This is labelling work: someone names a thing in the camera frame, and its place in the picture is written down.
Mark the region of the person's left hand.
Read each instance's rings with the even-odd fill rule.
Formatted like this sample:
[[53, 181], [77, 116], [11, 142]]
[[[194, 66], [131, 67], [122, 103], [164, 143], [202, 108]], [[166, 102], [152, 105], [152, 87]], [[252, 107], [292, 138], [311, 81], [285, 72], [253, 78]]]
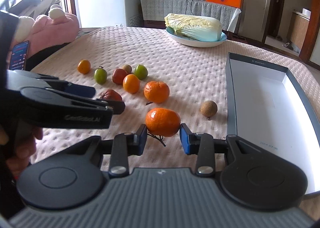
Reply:
[[6, 165], [15, 179], [18, 179], [28, 167], [30, 157], [36, 152], [36, 140], [42, 140], [42, 138], [43, 129], [33, 127], [28, 137], [16, 142], [14, 156], [6, 160]]

